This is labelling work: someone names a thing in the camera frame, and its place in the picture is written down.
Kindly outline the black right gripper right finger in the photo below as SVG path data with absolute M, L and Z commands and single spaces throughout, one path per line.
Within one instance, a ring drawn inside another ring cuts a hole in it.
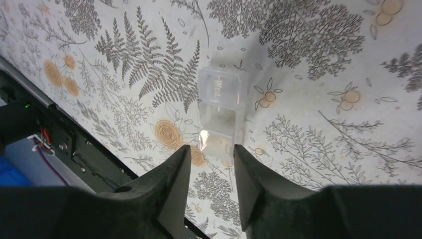
M 420 185 L 327 186 L 315 192 L 234 147 L 242 230 L 249 239 L 419 239 Z

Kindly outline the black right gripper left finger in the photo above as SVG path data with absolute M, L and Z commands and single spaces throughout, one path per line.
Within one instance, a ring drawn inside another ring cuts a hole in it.
M 3 239 L 180 239 L 184 231 L 191 148 L 118 187 L 1 187 Z

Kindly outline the clear weekly pill organizer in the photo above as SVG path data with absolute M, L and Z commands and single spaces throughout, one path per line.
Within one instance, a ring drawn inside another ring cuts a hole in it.
M 243 142 L 248 86 L 245 71 L 199 70 L 199 149 L 205 155 L 234 162 L 234 146 Z

